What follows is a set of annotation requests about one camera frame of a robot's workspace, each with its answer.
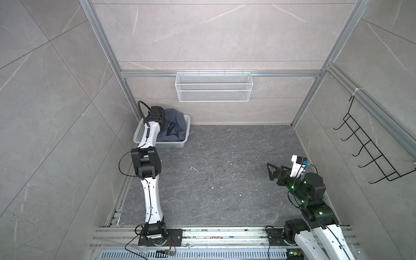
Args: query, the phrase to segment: gray floor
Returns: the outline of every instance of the gray floor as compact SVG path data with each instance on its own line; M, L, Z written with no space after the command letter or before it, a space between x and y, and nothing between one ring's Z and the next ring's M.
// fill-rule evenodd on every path
M266 162L291 167L293 154L304 155L290 126L192 125L184 148L158 153L167 225L283 225L301 216L266 168ZM134 178L119 224L143 224L144 215L143 188Z

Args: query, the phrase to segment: gray marble wall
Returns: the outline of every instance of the gray marble wall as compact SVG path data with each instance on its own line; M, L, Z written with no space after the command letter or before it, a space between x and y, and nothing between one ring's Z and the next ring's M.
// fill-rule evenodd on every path
M0 10L0 259L80 259L122 181L129 104L77 0Z
M414 1L373 0L335 64L364 88L411 132L416 133L416 5ZM369 259L416 258L416 173L394 181L383 175L343 126L349 92L328 77L319 87L296 127L311 161L322 172L331 201L342 222L350 224ZM401 174L415 169L415 160L357 101L352 116ZM371 145L368 149L377 156ZM387 173L391 167L377 160Z
M351 0L94 0L122 69L320 69Z
M335 62L416 135L416 2L372 0Z
M320 69L354 0L94 0L122 69ZM179 103L172 78L135 98L195 124L289 124L312 78L255 78L249 102Z

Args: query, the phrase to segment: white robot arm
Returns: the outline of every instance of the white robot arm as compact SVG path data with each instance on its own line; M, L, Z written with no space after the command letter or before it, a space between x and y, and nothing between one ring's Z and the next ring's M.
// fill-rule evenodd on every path
M166 242L167 233L159 200L158 183L161 161L155 145L157 135L168 127L168 123L164 118L163 108L152 106L148 109L150 111L146 117L141 109L139 110L144 119L145 129L140 144L136 149L131 150L131 158L135 173L141 178L146 202L146 222L143 234L146 240L151 240L153 244L163 245Z
M307 225L301 218L286 221L284 240L290 245L300 246L309 260L354 260L335 214L323 201L326 190L323 178L313 172L304 174L306 165L310 165L307 158L293 155L292 162L292 168L267 163L270 180L277 179L277 185L289 189L303 217L309 223ZM311 231L319 237L328 256L318 245Z

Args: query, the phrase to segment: wall hook rack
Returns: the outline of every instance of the wall hook rack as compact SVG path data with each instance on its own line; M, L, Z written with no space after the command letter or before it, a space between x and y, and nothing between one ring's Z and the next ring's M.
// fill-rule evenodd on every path
M338 127L338 128L334 128L334 130L338 130L338 129L340 129L344 124L345 125L347 125L348 127L349 127L349 129L352 131L352 134L347 138L347 139L341 139L341 141L347 141L348 139L350 139L350 137L351 136L355 136L357 139L358 139L358 141L361 143L361 148L360 148L360 150L358 151L358 153L357 154L352 154L352 156L354 156L354 157L357 157L360 153L361 153L361 151L363 150L363 149L365 149L366 151L367 151L367 153L370 155L370 157L371 157L371 161L369 162L369 163L367 163L366 165L364 165L364 166L359 166L358 165L358 167L360 167L360 168L364 168L364 167L366 167L367 165L369 165L369 164L371 164L371 163L375 163L376 165L377 165L377 167L380 169L380 171L381 171L381 173L383 173L383 175L384 175L384 177L383 178L381 178L381 179L379 179L379 180L377 180L377 181L375 181L375 182L368 182L368 183L370 183L370 184L374 184L374 183L377 183L377 182L379 182L379 181L381 181L381 180L384 180L384 179L387 179L388 181L393 181L393 180L396 180L397 178L401 178L401 177L403 177L403 176L405 176L405 175L407 175L407 174L409 174L409 173L412 173L412 172L415 172L416 171L416 168L414 169L414 170L412 170L412 171L409 171L409 172L407 172L407 173L405 173L405 174L400 174L400 173L398 173L398 171L393 167L393 165L390 163L390 161L386 158L386 156L381 152L381 150L377 147L377 145L373 142L373 140L368 136L368 134L364 131L364 129L362 129L361 128L361 126L357 123L357 121L355 121L355 119L351 116L351 114L349 113L349 111L351 110L351 106L352 106L352 102L354 101L354 96L351 96L350 97L350 99L349 99L349 102L351 102L350 103L350 105L349 105L349 108L348 108L348 112L347 112L347 114L344 116L344 118L342 119L344 122ZM358 128L357 129L355 129L355 130L353 130L352 129L352 127L348 124L348 120L352 120L357 126L358 126ZM359 136L357 135L357 131L358 130L360 130L361 129L361 131L365 134L365 136L368 138L368 140L369 141L367 141L367 142L363 142L360 138L359 138ZM373 144L374 145L374 147L377 149L377 151L381 154L381 155L379 155L379 156L377 156L377 157L374 157L371 153L370 153L370 151L367 149L367 147L366 147L366 145L367 144ZM386 162L391 166L391 168L393 169L393 172L392 173L389 173L389 174L386 174L383 170L382 170L382 168L380 167L380 165L379 165L379 163L377 163L377 159L384 159L384 160L386 160Z

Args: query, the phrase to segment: white plastic basket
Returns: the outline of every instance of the white plastic basket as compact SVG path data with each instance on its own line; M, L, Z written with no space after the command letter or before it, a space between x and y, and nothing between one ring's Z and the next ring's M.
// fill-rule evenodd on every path
M249 72L185 72L176 74L180 102L248 101L253 79Z
M186 122L186 137L185 140L182 142L156 142L156 147L165 147L165 148L183 148L185 146L185 142L188 140L189 136L189 128L191 126L191 117L189 115L183 115ZM133 142L139 144L141 138L143 137L144 133L144 124L143 118L140 120L139 125L136 128L136 132L134 133Z

